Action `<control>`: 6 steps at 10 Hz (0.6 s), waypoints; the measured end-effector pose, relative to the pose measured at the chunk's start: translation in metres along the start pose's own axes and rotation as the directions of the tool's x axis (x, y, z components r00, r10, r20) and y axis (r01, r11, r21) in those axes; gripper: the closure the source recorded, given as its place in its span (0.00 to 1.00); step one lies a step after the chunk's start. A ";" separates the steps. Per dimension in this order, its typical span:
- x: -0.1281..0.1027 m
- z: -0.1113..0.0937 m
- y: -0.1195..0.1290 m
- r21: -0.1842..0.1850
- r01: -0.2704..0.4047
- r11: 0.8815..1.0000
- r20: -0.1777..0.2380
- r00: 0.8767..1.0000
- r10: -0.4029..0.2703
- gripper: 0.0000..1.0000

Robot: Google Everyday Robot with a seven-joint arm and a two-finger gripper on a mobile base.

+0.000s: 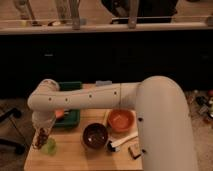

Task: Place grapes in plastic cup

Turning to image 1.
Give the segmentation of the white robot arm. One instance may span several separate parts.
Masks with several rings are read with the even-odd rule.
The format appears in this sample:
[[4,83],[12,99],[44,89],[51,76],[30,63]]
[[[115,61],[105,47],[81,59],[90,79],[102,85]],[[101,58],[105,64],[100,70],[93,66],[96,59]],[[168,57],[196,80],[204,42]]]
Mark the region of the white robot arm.
[[129,109],[136,113],[144,171],[199,171],[189,107],[181,87],[165,76],[61,91],[42,80],[27,100],[35,126],[50,125],[57,109]]

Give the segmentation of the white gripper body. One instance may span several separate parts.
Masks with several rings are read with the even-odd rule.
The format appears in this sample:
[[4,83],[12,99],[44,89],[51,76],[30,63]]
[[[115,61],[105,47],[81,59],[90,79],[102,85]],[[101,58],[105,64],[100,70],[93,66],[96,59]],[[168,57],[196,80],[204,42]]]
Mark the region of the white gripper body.
[[33,127],[37,132],[43,130],[46,134],[49,134],[55,124],[56,116],[53,112],[38,112],[32,113]]

